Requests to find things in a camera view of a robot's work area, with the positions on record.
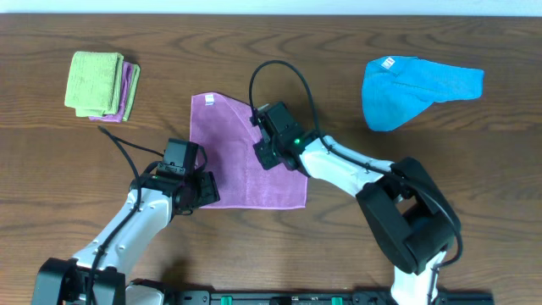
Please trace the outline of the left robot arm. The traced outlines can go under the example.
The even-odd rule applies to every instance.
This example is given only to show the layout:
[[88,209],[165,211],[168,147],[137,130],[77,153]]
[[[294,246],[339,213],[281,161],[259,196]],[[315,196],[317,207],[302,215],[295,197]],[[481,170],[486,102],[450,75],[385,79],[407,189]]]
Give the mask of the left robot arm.
[[213,173],[142,173],[107,226],[72,258],[49,258],[39,269],[34,304],[176,304],[175,292],[127,276],[174,216],[220,199]]

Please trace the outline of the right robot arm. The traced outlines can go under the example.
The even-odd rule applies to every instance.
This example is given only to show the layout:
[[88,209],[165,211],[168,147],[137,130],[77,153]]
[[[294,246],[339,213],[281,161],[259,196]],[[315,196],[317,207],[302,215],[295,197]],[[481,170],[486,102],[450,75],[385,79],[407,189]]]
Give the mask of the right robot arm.
[[452,246],[461,247],[461,223],[424,167],[362,155],[315,132],[264,135],[253,146],[264,169],[287,169],[324,180],[356,198],[381,251],[395,267],[391,296],[398,304],[433,304],[440,269]]

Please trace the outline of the purple microfiber cloth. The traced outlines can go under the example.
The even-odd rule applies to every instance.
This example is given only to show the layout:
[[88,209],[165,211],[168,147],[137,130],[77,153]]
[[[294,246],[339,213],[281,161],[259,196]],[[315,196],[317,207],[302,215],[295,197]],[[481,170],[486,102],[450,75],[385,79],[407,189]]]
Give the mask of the purple microfiber cloth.
[[253,145],[261,131],[249,105],[217,92],[191,97],[190,141],[207,154],[220,200],[209,208],[291,210],[306,207],[308,178],[282,164],[263,169]]

